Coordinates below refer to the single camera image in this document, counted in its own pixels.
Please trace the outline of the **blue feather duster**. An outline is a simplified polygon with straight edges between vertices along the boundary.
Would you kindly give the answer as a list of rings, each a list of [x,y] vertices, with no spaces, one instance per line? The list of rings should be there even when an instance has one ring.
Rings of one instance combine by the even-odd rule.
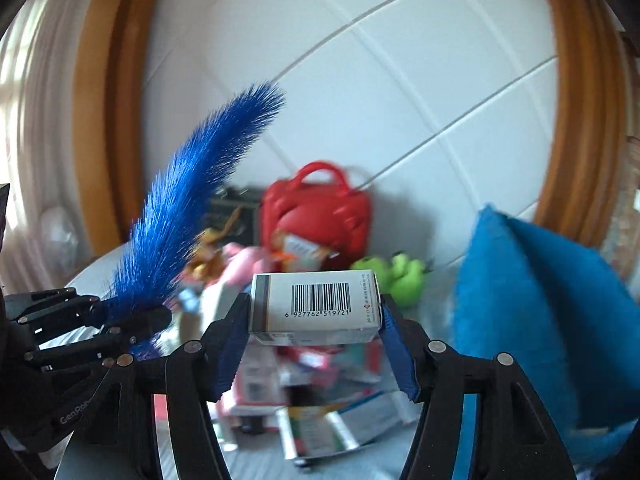
[[[161,307],[174,293],[209,202],[276,118],[285,97],[272,82],[244,90],[200,122],[153,180],[110,287],[117,324]]]

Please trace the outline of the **white barcode medicine box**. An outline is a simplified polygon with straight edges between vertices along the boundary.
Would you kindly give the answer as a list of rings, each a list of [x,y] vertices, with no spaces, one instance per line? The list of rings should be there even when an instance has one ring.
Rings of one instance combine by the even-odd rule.
[[[370,270],[256,274],[250,299],[248,330],[267,346],[366,344],[382,325]]]

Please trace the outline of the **white sheer curtain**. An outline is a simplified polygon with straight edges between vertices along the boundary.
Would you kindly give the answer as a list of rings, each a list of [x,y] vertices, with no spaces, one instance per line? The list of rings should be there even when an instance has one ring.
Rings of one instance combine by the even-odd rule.
[[[66,284],[92,250],[73,150],[73,79],[90,0],[26,0],[1,36],[6,294]]]

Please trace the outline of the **blue felt storage bin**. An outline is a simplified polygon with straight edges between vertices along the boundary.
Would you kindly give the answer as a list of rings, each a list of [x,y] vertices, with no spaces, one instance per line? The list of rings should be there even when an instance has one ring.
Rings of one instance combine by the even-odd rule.
[[[491,206],[456,286],[454,348],[520,364],[573,465],[639,475],[639,307],[594,250]]]

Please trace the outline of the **brown plush toy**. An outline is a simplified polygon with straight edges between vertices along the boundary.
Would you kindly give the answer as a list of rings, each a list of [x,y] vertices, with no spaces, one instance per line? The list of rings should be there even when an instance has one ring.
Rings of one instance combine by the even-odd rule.
[[[222,242],[238,221],[241,209],[242,207],[236,207],[232,211],[221,230],[207,228],[198,234],[181,273],[183,278],[209,284],[221,277],[226,267]]]

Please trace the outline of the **green frog plush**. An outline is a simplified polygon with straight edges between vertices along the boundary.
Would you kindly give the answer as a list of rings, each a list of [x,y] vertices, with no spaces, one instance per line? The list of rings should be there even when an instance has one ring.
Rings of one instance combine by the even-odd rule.
[[[398,252],[390,260],[380,257],[364,257],[355,261],[352,270],[373,271],[381,294],[393,297],[399,309],[416,307],[421,300],[430,267],[422,260],[411,258],[406,252]]]

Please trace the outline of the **pink pig plush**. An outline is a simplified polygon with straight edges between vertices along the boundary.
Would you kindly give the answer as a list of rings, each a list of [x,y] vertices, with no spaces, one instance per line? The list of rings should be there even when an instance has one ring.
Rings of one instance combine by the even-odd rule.
[[[271,272],[272,259],[267,249],[258,246],[225,244],[215,252],[205,273],[206,287],[201,298],[213,301],[229,292],[242,292],[255,274]]]

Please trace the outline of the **dark green metal box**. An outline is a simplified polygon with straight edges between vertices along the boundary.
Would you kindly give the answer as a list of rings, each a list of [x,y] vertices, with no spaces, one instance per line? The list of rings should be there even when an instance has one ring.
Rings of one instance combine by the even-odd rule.
[[[222,231],[236,212],[235,220],[221,239],[222,244],[238,243],[243,246],[260,244],[260,205],[262,188],[221,188],[212,198],[204,217],[204,226]]]

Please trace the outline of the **red bear handbag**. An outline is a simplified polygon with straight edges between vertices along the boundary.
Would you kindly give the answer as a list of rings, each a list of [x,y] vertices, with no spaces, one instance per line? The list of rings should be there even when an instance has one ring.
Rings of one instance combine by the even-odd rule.
[[[286,234],[332,250],[326,270],[348,268],[368,249],[372,204],[367,192],[350,185],[346,172],[330,162],[310,162],[262,194],[260,241],[280,252]]]

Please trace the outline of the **wooden frame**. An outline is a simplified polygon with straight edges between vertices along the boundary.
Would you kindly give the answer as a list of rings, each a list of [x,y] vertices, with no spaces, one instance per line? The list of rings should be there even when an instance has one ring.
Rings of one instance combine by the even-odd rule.
[[[600,246],[615,208],[628,126],[624,57],[603,0],[548,0],[559,96],[535,220]],[[156,0],[90,0],[75,64],[72,142],[91,249],[122,244],[142,205],[142,62]]]

